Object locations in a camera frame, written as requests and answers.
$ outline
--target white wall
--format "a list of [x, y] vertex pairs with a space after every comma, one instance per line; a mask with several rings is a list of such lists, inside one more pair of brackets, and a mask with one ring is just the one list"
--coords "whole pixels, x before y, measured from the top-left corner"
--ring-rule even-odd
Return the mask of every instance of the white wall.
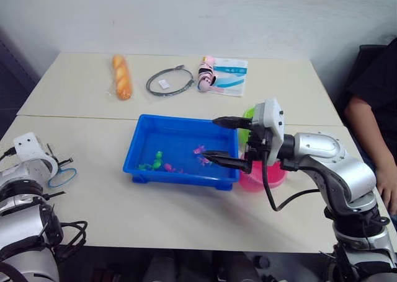
[[331, 96], [396, 0], [0, 0], [0, 33], [41, 76], [59, 51], [309, 58]]

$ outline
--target pink bowl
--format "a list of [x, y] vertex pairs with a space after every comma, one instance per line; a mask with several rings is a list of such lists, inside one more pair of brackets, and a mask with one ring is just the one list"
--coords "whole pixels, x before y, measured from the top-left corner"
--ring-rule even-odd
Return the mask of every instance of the pink bowl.
[[[280, 163], [276, 162], [267, 167], [267, 181], [270, 188], [275, 188], [284, 182], [287, 172], [280, 168]], [[246, 174], [240, 172], [240, 185], [249, 192], [259, 192], [264, 190], [262, 180], [262, 161], [252, 163], [252, 172]]]

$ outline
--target black cable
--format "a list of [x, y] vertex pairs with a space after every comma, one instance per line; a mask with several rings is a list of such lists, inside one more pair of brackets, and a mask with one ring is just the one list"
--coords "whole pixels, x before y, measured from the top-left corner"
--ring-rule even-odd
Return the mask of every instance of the black cable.
[[271, 207], [272, 207], [272, 209], [274, 211], [276, 211], [276, 212], [280, 211], [284, 206], [286, 206], [287, 204], [289, 204], [291, 201], [293, 201], [295, 198], [298, 198], [299, 196], [302, 196], [304, 194], [319, 192], [318, 189], [308, 189], [308, 190], [305, 190], [305, 191], [301, 191], [301, 192], [298, 192], [298, 193], [288, 197], [279, 206], [276, 206], [275, 203], [274, 203], [272, 192], [271, 192], [270, 187], [269, 187], [269, 183], [267, 181], [267, 156], [268, 155], [269, 155], [269, 153], [267, 151], [265, 151], [263, 153], [263, 157], [262, 157], [262, 180], [263, 180], [263, 186], [265, 187], [267, 198], [269, 199], [270, 205], [271, 205]]
[[4, 273], [13, 282], [28, 282], [19, 270], [5, 262], [0, 262], [0, 273]]
[[327, 253], [324, 253], [324, 252], [322, 252], [322, 251], [319, 251], [319, 252], [320, 252], [321, 255], [324, 255], [324, 256], [327, 256], [328, 258], [330, 258], [330, 259], [331, 259], [331, 262], [335, 263], [337, 266], [339, 266], [341, 263], [343, 263], [343, 264], [348, 265], [348, 266], [350, 266], [350, 267], [352, 267], [352, 268], [355, 268], [357, 271], [361, 271], [362, 274], [369, 275], [369, 272], [368, 272], [366, 269], [363, 269], [363, 268], [361, 268], [361, 267], [358, 267], [357, 265], [353, 265], [353, 264], [351, 264], [350, 262], [345, 262], [345, 261], [341, 260], [341, 259], [338, 258], [338, 257], [332, 256], [332, 255], [327, 254]]
[[12, 156], [17, 154], [17, 150], [15, 149], [15, 147], [9, 148], [6, 152], [4, 152], [4, 154], [0, 157], [0, 161], [2, 161], [5, 157], [7, 156]]
[[[193, 74], [189, 70], [185, 69], [184, 67], [185, 67], [184, 65], [180, 65], [180, 66], [176, 66], [175, 68], [165, 69], [165, 70], [162, 70], [162, 71], [156, 73], [154, 76], [149, 78], [148, 81], [146, 82], [146, 90], [148, 90], [150, 93], [152, 93], [155, 96], [174, 96], [179, 93], [182, 93], [183, 91], [186, 91], [187, 89], [192, 87], [192, 85], [194, 84], [194, 79], [193, 79]], [[183, 71], [190, 75], [190, 80], [187, 82], [187, 84], [183, 88], [180, 88], [179, 90], [176, 90], [173, 92], [168, 92], [168, 93], [155, 92], [150, 88], [151, 82], [153, 82], [154, 79], [156, 79], [157, 77], [159, 77], [165, 73], [170, 73], [171, 71]]]
[[[75, 235], [75, 237], [67, 243], [64, 247], [57, 247], [54, 249], [54, 256], [56, 262], [59, 264], [64, 262], [70, 256], [75, 254], [85, 243], [86, 243], [86, 229], [88, 223], [87, 221], [76, 221], [71, 223], [61, 223], [61, 227], [74, 227], [79, 232]], [[74, 243], [81, 237], [81, 240], [75, 245]]]

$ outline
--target human hand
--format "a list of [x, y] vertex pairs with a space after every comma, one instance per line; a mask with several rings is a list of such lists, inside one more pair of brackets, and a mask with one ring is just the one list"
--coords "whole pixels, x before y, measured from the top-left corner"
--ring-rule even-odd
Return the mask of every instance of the human hand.
[[391, 215], [397, 214], [397, 166], [394, 163], [377, 168], [377, 188]]

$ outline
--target white table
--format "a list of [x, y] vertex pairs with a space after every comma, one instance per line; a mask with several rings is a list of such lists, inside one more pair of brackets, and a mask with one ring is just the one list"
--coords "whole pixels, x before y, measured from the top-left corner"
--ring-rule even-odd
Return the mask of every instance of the white table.
[[255, 103], [276, 97], [286, 113], [286, 124], [342, 125], [308, 60], [248, 59], [244, 97], [202, 94], [194, 87], [158, 98], [145, 90], [149, 77], [180, 64], [196, 75], [202, 58], [128, 55], [126, 59], [133, 77], [131, 99], [120, 101], [108, 93], [113, 83], [111, 55], [61, 53], [18, 114], [137, 120], [148, 113], [208, 119], [240, 116]]
[[[330, 252], [336, 243], [319, 193], [302, 196], [282, 211], [271, 210], [264, 192], [248, 193], [238, 184], [231, 192], [170, 183], [135, 184], [122, 172], [136, 121], [90, 118], [16, 118], [0, 142], [33, 131], [50, 143], [60, 159], [73, 157], [78, 176], [55, 191], [51, 200], [61, 221], [85, 219], [87, 244], [113, 247], [242, 250], [263, 252]], [[287, 126], [297, 131], [337, 136], [355, 157], [359, 154], [342, 126]], [[3, 161], [3, 169], [10, 161]], [[314, 183], [302, 172], [289, 173], [273, 189], [276, 203]], [[380, 211], [387, 215], [381, 200]], [[397, 235], [390, 235], [397, 248]], [[66, 239], [74, 234], [65, 231]]]

